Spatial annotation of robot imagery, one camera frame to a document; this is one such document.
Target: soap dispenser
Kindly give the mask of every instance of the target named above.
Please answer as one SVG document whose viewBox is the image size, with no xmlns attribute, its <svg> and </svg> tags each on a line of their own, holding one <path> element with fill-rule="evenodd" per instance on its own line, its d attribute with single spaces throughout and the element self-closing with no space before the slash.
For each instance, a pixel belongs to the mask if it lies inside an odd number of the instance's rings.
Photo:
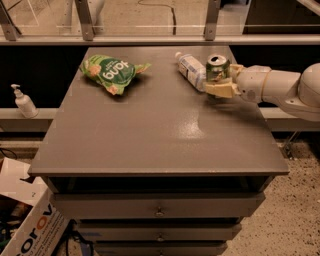
<svg viewBox="0 0 320 256">
<path fill-rule="evenodd" d="M 20 85 L 12 84 L 11 87 L 14 89 L 14 94 L 16 95 L 16 104 L 20 109 L 21 113 L 26 118 L 35 117 L 39 110 L 35 107 L 32 100 L 28 95 L 23 94 L 18 88 Z"/>
</svg>

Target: snack bag label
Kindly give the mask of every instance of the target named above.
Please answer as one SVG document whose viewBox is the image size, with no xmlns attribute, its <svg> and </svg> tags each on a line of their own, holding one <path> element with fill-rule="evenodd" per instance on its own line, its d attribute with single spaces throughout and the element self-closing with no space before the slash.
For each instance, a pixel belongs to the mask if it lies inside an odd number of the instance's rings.
<svg viewBox="0 0 320 256">
<path fill-rule="evenodd" d="M 118 59 L 104 59 L 100 62 L 100 77 L 110 83 L 126 85 L 135 75 L 134 65 Z"/>
</svg>

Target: soda can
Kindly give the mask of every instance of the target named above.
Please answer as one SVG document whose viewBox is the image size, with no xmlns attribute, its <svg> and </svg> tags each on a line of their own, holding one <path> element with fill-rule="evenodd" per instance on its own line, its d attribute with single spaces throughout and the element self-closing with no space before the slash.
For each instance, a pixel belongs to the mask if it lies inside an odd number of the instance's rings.
<svg viewBox="0 0 320 256">
<path fill-rule="evenodd" d="M 206 64 L 207 83 L 216 84 L 230 77 L 230 61 L 223 55 L 212 54 Z"/>
</svg>

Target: floor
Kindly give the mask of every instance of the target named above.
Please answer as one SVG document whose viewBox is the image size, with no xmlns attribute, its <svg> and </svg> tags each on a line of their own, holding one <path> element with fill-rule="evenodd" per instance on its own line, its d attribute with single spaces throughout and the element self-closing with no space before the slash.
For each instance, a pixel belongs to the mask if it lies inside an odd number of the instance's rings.
<svg viewBox="0 0 320 256">
<path fill-rule="evenodd" d="M 285 139 L 275 134 L 279 150 Z M 317 256 L 320 255 L 320 150 L 317 133 L 302 133 L 292 144 L 292 159 L 285 157 L 288 176 L 276 177 L 265 190 L 266 200 L 242 230 L 228 242 L 223 256 Z M 3 138 L 1 147 L 13 150 L 30 163 L 41 139 Z M 58 256 L 64 256 L 65 244 Z M 80 245 L 69 242 L 69 255 L 82 256 Z"/>
</svg>

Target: green snack bag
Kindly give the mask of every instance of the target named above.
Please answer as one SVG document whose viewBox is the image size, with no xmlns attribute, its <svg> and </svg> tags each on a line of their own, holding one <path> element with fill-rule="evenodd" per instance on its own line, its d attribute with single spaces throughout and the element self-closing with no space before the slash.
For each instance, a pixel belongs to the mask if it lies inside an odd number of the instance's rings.
<svg viewBox="0 0 320 256">
<path fill-rule="evenodd" d="M 150 66 L 149 63 L 133 65 L 110 56 L 94 55 L 82 63 L 80 70 L 91 80 L 103 85 L 112 95 L 122 95 L 135 75 Z"/>
</svg>

